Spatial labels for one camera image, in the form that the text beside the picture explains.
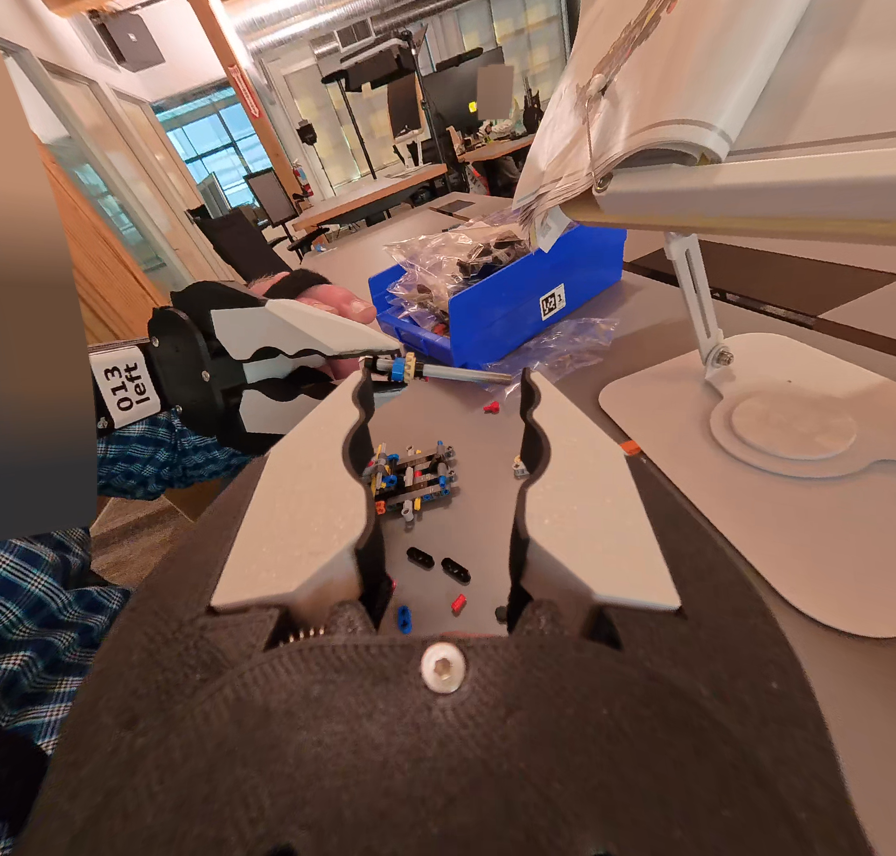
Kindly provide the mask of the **blue plastic bin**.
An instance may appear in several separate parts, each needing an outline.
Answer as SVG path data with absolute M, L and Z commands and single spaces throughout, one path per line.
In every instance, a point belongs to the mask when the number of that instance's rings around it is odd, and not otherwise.
M 538 249 L 450 298 L 447 335 L 399 316 L 389 286 L 397 264 L 368 279 L 377 321 L 418 356 L 464 369 L 485 369 L 621 280 L 627 233 L 574 226 L 545 253 Z

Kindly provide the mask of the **empty clear plastic bag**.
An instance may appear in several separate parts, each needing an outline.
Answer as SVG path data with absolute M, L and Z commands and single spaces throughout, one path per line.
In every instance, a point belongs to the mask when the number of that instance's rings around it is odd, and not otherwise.
M 599 364 L 609 351 L 618 323 L 616 318 L 567 318 L 487 365 L 487 370 L 518 380 L 522 370 L 529 368 L 555 382 Z

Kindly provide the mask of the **person's left hand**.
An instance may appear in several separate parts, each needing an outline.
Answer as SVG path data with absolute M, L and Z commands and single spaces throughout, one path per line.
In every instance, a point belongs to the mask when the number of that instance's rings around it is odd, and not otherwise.
M 299 269 L 266 276 L 248 284 L 248 290 L 267 299 L 292 298 L 310 308 L 358 324 L 369 325 L 376 318 L 376 309 L 371 303 L 313 271 Z

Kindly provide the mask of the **white book stand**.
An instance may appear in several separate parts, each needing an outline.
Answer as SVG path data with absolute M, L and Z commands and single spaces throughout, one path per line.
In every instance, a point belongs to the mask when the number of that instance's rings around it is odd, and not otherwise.
M 759 214 L 695 208 L 674 190 L 566 201 L 571 220 L 664 232 L 697 350 L 603 388 L 599 404 L 789 604 L 849 635 L 895 635 L 894 364 L 822 335 L 725 340 L 699 233 L 766 237 Z

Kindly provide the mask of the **red hanging sign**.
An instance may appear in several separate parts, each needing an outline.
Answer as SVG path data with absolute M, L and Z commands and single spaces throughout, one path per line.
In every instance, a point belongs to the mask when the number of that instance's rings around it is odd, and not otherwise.
M 226 70 L 231 86 L 238 95 L 246 114 L 251 119 L 260 119 L 263 111 L 256 98 L 252 84 L 245 77 L 244 70 L 240 65 L 227 66 Z

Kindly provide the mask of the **long lego chassis assembly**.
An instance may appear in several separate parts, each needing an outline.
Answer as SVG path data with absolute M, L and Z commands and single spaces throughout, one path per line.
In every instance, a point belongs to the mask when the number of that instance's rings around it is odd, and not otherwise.
M 387 453 L 384 444 L 375 449 L 361 475 L 380 516 L 398 515 L 412 526 L 424 507 L 450 498 L 458 485 L 454 447 L 437 442 L 425 452 L 409 447 L 402 456 Z

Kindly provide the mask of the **small lego gear subassembly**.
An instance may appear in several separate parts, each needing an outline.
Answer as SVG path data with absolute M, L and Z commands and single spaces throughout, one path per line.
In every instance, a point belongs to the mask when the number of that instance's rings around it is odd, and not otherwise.
M 387 386 L 408 386 L 415 380 L 444 380 L 471 382 L 484 386 L 508 386 L 512 374 L 488 370 L 462 369 L 423 361 L 407 351 L 401 355 L 365 356 L 358 359 L 359 367 L 368 371 L 378 382 Z

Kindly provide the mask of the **wooden office desk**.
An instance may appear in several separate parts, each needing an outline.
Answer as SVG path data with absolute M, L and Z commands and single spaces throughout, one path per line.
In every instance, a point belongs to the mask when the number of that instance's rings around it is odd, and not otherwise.
M 458 155 L 458 161 L 466 164 L 477 162 L 489 162 L 502 157 L 514 155 L 528 150 L 535 140 L 535 135 L 527 134 L 517 138 L 491 141 L 485 145 L 479 145 Z
M 351 188 L 334 197 L 311 205 L 310 208 L 291 222 L 286 223 L 287 232 L 309 232 L 325 225 L 349 225 L 363 221 L 368 216 L 386 212 L 406 201 L 421 188 L 448 171 L 443 163 L 429 163 L 405 170 L 398 176 L 386 176 L 357 182 Z

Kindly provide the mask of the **clear bags of lego parts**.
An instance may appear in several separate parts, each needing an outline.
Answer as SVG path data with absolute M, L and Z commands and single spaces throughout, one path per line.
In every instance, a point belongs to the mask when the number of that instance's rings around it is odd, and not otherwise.
M 529 230 L 513 209 L 390 243 L 385 250 L 399 276 L 386 286 L 386 302 L 398 318 L 449 335 L 452 298 L 529 255 L 531 247 Z

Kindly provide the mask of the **person's left forearm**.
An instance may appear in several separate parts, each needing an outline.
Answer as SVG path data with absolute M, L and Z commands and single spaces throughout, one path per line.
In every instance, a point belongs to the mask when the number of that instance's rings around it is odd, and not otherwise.
M 173 412 L 156 414 L 97 441 L 97 494 L 151 501 L 169 490 L 231 479 L 252 460 L 188 429 Z

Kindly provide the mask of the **black office chair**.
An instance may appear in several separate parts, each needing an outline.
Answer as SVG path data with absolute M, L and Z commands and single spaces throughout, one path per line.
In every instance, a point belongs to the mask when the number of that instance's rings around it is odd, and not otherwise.
M 292 271 L 242 211 L 234 209 L 218 217 L 191 212 L 190 216 L 218 256 L 247 284 Z

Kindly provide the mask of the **black overhead light panel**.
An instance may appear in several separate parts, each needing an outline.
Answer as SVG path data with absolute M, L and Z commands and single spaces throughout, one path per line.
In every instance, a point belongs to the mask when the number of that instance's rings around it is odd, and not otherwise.
M 414 56 L 409 44 L 396 38 L 345 56 L 340 62 L 343 88 L 345 92 L 362 92 L 368 85 L 375 90 L 392 81 L 414 75 Z

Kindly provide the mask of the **open lego instruction booklet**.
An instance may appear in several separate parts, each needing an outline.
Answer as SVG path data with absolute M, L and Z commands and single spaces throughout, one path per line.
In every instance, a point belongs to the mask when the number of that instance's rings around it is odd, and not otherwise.
M 592 0 L 514 205 L 582 223 L 894 244 L 894 0 Z

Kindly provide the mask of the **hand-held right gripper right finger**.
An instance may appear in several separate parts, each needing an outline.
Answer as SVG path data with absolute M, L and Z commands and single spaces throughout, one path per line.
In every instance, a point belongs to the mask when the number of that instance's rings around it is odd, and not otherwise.
M 623 449 L 538 371 L 521 376 L 521 484 L 506 616 L 549 601 L 564 622 L 605 607 L 674 613 L 681 598 Z

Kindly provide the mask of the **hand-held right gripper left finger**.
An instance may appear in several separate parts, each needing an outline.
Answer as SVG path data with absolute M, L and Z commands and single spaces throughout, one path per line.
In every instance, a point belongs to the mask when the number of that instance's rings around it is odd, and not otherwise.
M 268 453 L 210 608 L 285 610 L 324 624 L 358 602 L 380 624 L 392 597 L 385 540 L 362 474 L 374 456 L 367 370 L 339 383 Z

